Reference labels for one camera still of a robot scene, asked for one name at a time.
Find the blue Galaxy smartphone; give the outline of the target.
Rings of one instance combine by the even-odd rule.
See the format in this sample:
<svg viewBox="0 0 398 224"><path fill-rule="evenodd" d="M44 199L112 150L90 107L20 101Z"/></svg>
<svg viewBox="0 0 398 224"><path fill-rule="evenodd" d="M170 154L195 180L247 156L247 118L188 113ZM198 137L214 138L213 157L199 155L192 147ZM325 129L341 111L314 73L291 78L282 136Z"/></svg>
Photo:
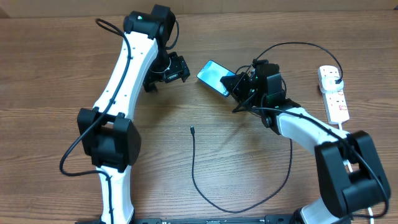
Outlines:
<svg viewBox="0 0 398 224"><path fill-rule="evenodd" d="M209 60L205 66L199 71L197 78L209 87L228 97L229 92L221 83L223 77L234 76L234 73L213 60Z"/></svg>

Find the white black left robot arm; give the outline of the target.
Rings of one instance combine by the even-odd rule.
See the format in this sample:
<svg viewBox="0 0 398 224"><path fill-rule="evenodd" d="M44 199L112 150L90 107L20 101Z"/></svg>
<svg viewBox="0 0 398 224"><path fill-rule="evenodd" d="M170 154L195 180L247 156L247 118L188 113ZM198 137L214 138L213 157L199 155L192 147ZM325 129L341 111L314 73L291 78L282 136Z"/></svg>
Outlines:
<svg viewBox="0 0 398 224"><path fill-rule="evenodd" d="M139 92L154 91L157 82L185 81L190 71L185 59L167 45L173 28L179 26L169 7L156 4L149 14L132 11L124 18L122 29L100 18L95 22L123 38L121 52L101 96L91 109L79 111L80 135L62 156L59 169L69 177L99 175L103 213L97 223L133 223L130 178L141 150L141 137L133 123ZM64 169L78 144L95 169Z"/></svg>

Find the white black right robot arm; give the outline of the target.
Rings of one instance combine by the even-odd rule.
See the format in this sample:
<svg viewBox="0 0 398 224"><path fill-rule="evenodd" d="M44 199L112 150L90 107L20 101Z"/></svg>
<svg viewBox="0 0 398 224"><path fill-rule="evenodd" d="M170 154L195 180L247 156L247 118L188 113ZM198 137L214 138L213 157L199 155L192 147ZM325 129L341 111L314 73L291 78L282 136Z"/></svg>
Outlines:
<svg viewBox="0 0 398 224"><path fill-rule="evenodd" d="M321 197L291 215L274 215L283 223L350 223L352 218L381 218L389 209L391 188L370 135L349 133L310 116L286 97L279 66L263 63L250 73L221 77L238 102L234 112L250 111L265 127L289 138L315 156ZM377 215L360 210L384 203Z"/></svg>

